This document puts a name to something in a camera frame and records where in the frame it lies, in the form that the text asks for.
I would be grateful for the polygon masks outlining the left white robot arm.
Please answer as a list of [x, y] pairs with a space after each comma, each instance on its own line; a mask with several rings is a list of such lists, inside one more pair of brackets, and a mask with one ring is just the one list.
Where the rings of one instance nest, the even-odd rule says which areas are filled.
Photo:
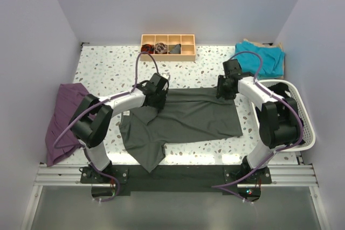
[[88, 94], [82, 100], [68, 125], [83, 146], [93, 169], [93, 177], [100, 183], [110, 180], [112, 162], [105, 150], [104, 139], [112, 118], [134, 108], [144, 106], [163, 109], [170, 76], [154, 73], [149, 80], [136, 83], [132, 89], [108, 97]]

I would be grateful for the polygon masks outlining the dark grey t shirt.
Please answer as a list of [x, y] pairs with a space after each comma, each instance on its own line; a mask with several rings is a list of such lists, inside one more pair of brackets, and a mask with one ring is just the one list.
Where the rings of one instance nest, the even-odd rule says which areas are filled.
[[144, 106], [122, 114], [126, 151], [152, 172], [165, 158], [165, 144], [242, 136], [233, 100], [216, 98], [215, 88], [170, 89], [162, 110]]

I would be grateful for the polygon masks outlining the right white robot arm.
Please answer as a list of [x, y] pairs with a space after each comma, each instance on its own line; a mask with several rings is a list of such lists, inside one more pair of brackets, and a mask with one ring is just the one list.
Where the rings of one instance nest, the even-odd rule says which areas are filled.
[[224, 75], [218, 77], [216, 97], [234, 99], [241, 94], [256, 108], [260, 141], [243, 158], [237, 176], [246, 183], [253, 183], [277, 151], [302, 141], [303, 123], [298, 114], [298, 103], [265, 87], [252, 73], [243, 72], [236, 59], [223, 62], [223, 69]]

